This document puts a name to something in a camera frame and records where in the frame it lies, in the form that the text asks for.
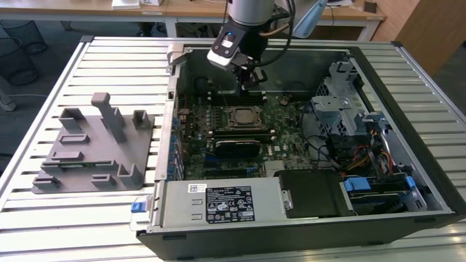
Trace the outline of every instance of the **aluminum table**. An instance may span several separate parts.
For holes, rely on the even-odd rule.
[[[174,45],[190,43],[210,44],[212,40],[95,37],[79,43],[0,178],[0,261],[160,261],[130,230],[130,204],[154,192],[166,91],[175,82],[166,70],[167,53]],[[465,197],[466,118],[406,50],[377,42],[292,42],[310,43],[359,46]],[[124,192],[35,195],[32,181],[61,127],[57,116],[65,107],[99,114],[91,106],[93,92],[112,95],[111,103],[122,114],[144,109],[156,115],[144,187]],[[375,98],[367,97],[377,109]],[[387,245],[204,261],[466,261],[465,243],[462,221]]]

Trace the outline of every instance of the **motherboard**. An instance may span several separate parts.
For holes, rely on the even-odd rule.
[[[216,100],[180,99],[184,180],[266,177],[274,167],[312,168],[300,135],[300,101],[280,93],[263,94],[262,105],[228,105],[228,96]]]

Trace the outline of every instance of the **desk leg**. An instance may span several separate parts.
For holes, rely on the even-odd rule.
[[[69,31],[71,30],[71,21],[60,21],[60,23],[61,23],[63,29],[65,31]]]
[[[166,23],[166,28],[167,28],[167,36],[170,38],[176,38],[178,34],[176,34],[176,17],[167,17],[164,19],[164,23]]]
[[[7,94],[0,90],[0,108],[5,111],[13,111],[16,108],[16,104],[11,101]]]
[[[379,23],[379,20],[367,21],[367,25],[361,32],[358,41],[371,41]]]

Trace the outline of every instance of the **blue latch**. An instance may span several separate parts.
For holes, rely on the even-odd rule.
[[[131,213],[144,213],[146,212],[146,202],[131,203]]]
[[[407,183],[409,187],[410,187],[410,188],[415,188],[415,181],[414,181],[414,179],[413,179],[413,176],[407,176],[407,177],[405,178],[405,180],[406,180],[406,183]]]
[[[365,177],[350,177],[345,180],[343,185],[347,192],[358,190],[371,190],[371,186],[369,185],[369,181]]]

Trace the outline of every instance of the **wooden desk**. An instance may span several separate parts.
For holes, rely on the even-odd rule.
[[[159,7],[112,10],[111,0],[0,0],[0,19],[164,22],[168,37],[176,37],[178,22],[220,23],[224,7],[223,3],[203,0],[164,0]],[[334,8],[334,18],[331,10],[324,10],[318,25],[363,27],[358,40],[370,40],[385,18],[381,12],[339,7]]]

